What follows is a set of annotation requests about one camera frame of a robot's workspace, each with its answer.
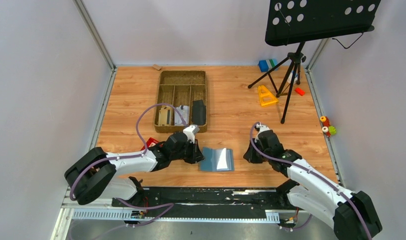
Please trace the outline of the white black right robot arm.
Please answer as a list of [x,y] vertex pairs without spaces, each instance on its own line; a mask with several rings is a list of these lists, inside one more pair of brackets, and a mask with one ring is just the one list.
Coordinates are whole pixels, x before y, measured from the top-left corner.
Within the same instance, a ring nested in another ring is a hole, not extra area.
[[312,167],[300,154],[285,149],[268,126],[257,122],[243,158],[253,164],[268,162],[288,178],[276,195],[278,206],[306,210],[327,224],[339,240],[371,240],[383,230],[371,197],[349,190]]

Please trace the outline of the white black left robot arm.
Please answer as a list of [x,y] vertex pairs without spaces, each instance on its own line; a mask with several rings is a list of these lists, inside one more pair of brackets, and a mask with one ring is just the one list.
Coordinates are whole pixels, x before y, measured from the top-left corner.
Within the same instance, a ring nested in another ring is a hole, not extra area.
[[70,187],[70,200],[79,205],[98,198],[118,198],[137,207],[144,200],[140,183],[135,177],[120,175],[156,172],[176,160],[196,164],[203,159],[195,137],[175,132],[166,141],[138,152],[112,153],[94,147],[66,170],[64,178]]

